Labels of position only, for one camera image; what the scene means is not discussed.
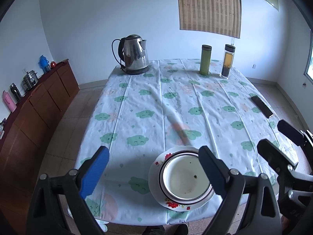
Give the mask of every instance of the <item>black thermos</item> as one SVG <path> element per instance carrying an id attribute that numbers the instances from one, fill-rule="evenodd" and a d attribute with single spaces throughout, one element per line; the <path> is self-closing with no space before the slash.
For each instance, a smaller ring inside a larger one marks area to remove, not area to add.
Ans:
<path id="1" fill-rule="evenodd" d="M 10 85 L 10 90 L 12 92 L 12 94 L 14 95 L 16 101 L 19 103 L 21 101 L 21 93 L 18 91 L 18 88 L 16 87 L 16 85 L 14 83 L 12 83 L 12 85 Z"/>

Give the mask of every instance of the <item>wall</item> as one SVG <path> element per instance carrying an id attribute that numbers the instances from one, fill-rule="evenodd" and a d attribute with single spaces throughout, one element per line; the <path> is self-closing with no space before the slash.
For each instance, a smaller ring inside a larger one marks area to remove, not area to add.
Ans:
<path id="1" fill-rule="evenodd" d="M 1 96 L 3 90 L 11 93 L 12 83 L 24 94 L 22 69 L 35 70 L 37 76 L 42 75 L 38 66 L 41 55 L 52 60 L 41 23 L 39 0 L 15 0 L 0 22 Z M 0 120 L 9 114 L 10 110 L 0 101 Z"/>
<path id="2" fill-rule="evenodd" d="M 295 103 L 313 131 L 313 84 L 303 75 L 309 56 L 310 28 L 292 0 L 289 0 L 289 5 L 289 42 L 278 84 Z"/>
<path id="3" fill-rule="evenodd" d="M 288 31 L 286 2 L 279 3 L 278 12 L 265 0 L 242 0 L 234 65 L 247 77 L 277 80 Z M 129 34 L 147 39 L 150 60 L 200 58 L 202 44 L 213 46 L 212 59 L 223 59 L 232 41 L 179 30 L 177 0 L 40 0 L 40 11 L 54 59 L 69 58 L 79 84 L 107 79 L 117 65 L 111 42 Z"/>

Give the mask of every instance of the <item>bowl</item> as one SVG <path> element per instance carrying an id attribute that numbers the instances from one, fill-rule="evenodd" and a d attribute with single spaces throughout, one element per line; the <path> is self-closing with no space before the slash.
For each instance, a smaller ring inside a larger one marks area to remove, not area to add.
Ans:
<path id="1" fill-rule="evenodd" d="M 163 163 L 159 173 L 161 190 L 179 204 L 196 204 L 213 194 L 213 188 L 195 151 L 178 151 Z"/>

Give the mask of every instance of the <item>bowl rim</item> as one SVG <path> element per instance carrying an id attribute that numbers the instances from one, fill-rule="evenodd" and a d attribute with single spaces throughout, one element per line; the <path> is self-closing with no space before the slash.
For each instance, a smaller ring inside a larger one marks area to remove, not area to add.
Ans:
<path id="1" fill-rule="evenodd" d="M 192 156 L 196 156 L 198 158 L 199 153 L 197 151 L 193 151 L 193 150 L 180 150 L 180 151 L 173 153 L 168 159 L 165 160 L 165 162 L 162 164 L 162 166 L 160 168 L 159 186 L 160 186 L 160 189 L 163 192 L 163 194 L 166 197 L 168 197 L 170 200 L 172 200 L 173 202 L 176 202 L 178 204 L 184 204 L 184 205 L 192 205 L 192 204 L 196 204 L 196 203 L 202 201 L 203 199 L 205 199 L 206 197 L 208 197 L 212 193 L 213 187 L 212 187 L 212 184 L 209 183 L 208 188 L 205 190 L 205 192 L 203 194 L 201 194 L 200 196 L 198 196 L 194 199 L 189 199 L 189 200 L 177 197 L 176 195 L 174 195 L 172 192 L 170 192 L 166 188 L 164 180 L 163 180 L 164 169 L 171 160 L 173 160 L 174 158 L 176 158 L 178 156 L 182 156 L 182 155 L 192 155 Z"/>

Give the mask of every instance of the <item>bottle cap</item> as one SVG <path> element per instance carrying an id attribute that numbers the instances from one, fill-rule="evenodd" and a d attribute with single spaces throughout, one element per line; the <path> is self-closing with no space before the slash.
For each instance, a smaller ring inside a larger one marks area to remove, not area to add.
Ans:
<path id="1" fill-rule="evenodd" d="M 206 50 L 206 51 L 211 51 L 211 50 L 212 50 L 212 47 L 209 46 L 209 45 L 202 45 L 202 49 L 203 49 L 203 50 Z"/>
<path id="2" fill-rule="evenodd" d="M 225 50 L 228 51 L 228 52 L 235 52 L 235 47 L 232 46 L 232 45 L 229 45 L 229 44 L 226 44 L 225 45 Z"/>

